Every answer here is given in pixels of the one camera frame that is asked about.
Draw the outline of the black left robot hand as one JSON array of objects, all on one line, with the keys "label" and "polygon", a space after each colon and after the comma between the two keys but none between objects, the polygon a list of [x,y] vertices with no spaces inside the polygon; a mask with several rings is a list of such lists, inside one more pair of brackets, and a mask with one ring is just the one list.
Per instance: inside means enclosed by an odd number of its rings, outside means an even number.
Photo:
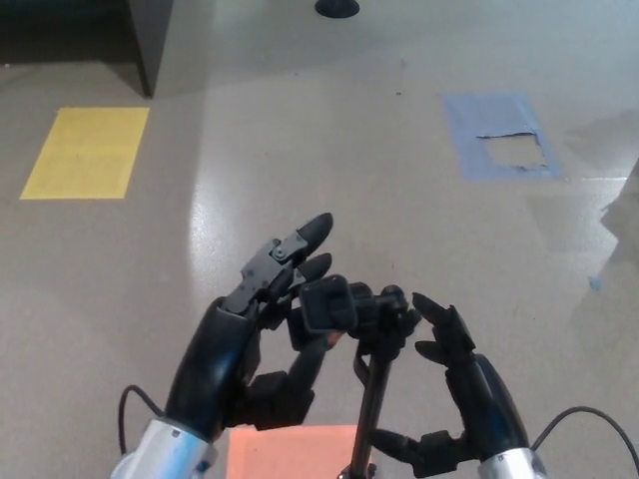
[{"label": "black left robot hand", "polygon": [[243,266],[234,290],[211,303],[177,369],[168,420],[209,442],[219,437],[260,363],[261,331],[278,327],[301,286],[329,270],[330,254],[312,254],[332,226],[332,214],[323,213],[284,239],[267,241]]}]

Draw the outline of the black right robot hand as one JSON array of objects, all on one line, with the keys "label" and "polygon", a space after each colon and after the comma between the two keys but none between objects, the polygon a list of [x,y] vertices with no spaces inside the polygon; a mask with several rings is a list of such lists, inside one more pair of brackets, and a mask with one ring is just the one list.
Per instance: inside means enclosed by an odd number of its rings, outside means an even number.
[{"label": "black right robot hand", "polygon": [[416,293],[414,308],[432,325],[433,341],[419,341],[416,351],[445,367],[445,381],[459,411],[463,432],[446,430],[414,440],[376,429],[370,443],[381,453],[412,467],[416,478],[453,472],[464,462],[479,462],[481,478],[544,478],[512,397],[490,361],[475,344],[454,306],[443,307]]}]

